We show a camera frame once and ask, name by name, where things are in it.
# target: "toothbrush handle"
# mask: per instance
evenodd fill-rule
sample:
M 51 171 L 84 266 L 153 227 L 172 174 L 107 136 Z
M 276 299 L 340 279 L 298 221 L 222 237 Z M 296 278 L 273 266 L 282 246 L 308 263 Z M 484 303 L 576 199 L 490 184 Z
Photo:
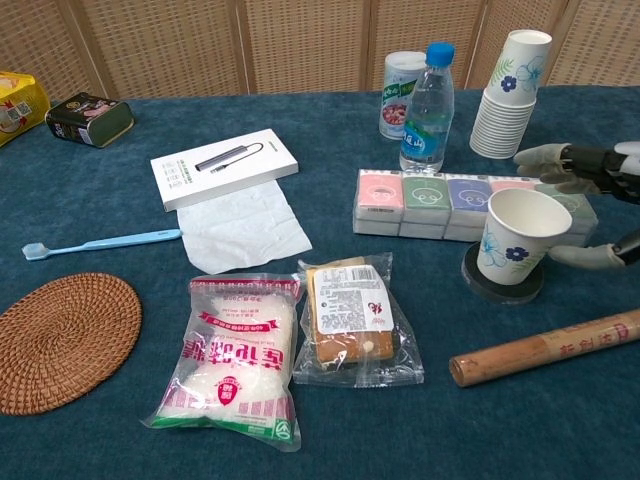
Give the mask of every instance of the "toothbrush handle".
M 124 237 L 105 238 L 104 240 L 94 240 L 82 245 L 83 250 L 102 250 L 105 248 L 127 247 L 129 245 L 140 245 L 142 243 L 163 242 L 174 240 L 182 235 L 180 229 L 160 230 L 158 232 L 138 233 L 136 235 L 126 235 Z

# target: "green logo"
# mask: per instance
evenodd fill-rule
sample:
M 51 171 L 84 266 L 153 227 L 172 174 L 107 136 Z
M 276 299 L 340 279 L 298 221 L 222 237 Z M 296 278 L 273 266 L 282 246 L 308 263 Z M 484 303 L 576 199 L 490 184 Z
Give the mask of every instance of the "green logo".
M 291 426 L 287 420 L 276 420 L 275 432 L 280 440 L 291 439 Z
M 400 85 L 400 96 L 404 97 L 405 95 L 410 95 L 413 92 L 413 86 L 416 84 L 416 81 L 409 83 L 404 83 Z
M 389 100 L 390 98 L 393 97 L 399 97 L 400 96 L 400 85 L 397 83 L 394 83 L 392 85 L 387 85 L 384 89 L 384 91 L 382 92 L 382 101 L 385 102 L 387 100 Z

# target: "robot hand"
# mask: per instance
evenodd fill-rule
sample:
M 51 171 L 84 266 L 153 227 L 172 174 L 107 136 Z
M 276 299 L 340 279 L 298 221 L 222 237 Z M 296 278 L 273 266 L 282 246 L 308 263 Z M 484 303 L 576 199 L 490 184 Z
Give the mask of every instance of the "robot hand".
M 619 143 L 614 150 L 548 144 L 519 152 L 514 161 L 519 175 L 540 177 L 561 193 L 611 193 L 619 200 L 640 204 L 640 142 Z M 615 244 L 556 246 L 549 256 L 578 268 L 625 267 L 640 259 L 640 230 Z

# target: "yellow package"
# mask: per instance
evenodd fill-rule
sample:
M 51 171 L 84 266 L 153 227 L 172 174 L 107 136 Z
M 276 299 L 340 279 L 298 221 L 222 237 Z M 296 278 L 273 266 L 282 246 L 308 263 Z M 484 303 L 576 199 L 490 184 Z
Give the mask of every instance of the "yellow package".
M 44 121 L 49 97 L 31 75 L 0 72 L 0 147 Z

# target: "flower pattern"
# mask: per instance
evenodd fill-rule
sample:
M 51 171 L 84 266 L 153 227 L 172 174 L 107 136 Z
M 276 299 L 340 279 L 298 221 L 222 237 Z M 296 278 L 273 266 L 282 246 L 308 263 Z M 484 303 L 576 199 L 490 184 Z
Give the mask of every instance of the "flower pattern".
M 487 228 L 482 236 L 482 242 L 480 243 L 480 251 L 484 257 L 484 265 L 486 267 L 504 267 L 507 264 L 507 260 L 500 252 L 500 244 L 496 239 L 496 236 Z
M 516 78 L 525 92 L 535 92 L 538 89 L 538 81 L 544 71 L 544 58 L 538 55 L 533 57 L 526 65 L 520 65 L 516 70 Z
M 529 256 L 529 252 L 522 247 L 507 248 L 506 256 L 509 260 L 521 262 Z
M 516 83 L 517 83 L 516 77 L 507 75 L 500 82 L 500 86 L 505 92 L 509 93 L 511 90 L 515 90 Z

